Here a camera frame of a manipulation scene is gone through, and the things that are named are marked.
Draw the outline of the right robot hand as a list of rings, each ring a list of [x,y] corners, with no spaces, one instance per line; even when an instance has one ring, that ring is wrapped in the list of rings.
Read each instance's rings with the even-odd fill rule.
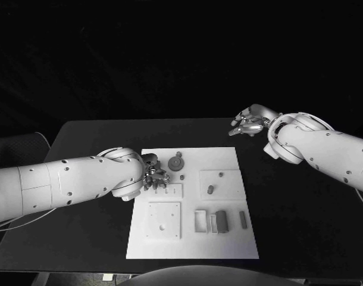
[[[233,129],[227,132],[228,136],[237,134],[247,134],[253,136],[260,133],[263,129],[270,127],[273,120],[280,116],[280,113],[260,104],[251,104],[234,116],[230,126]]]

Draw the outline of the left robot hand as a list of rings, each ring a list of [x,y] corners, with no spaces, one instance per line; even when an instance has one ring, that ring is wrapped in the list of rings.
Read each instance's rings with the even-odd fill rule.
[[[165,188],[169,183],[169,176],[167,171],[161,168],[161,162],[158,156],[154,153],[141,155],[145,172],[142,178],[142,188],[146,191],[149,188],[156,190],[158,188]]]

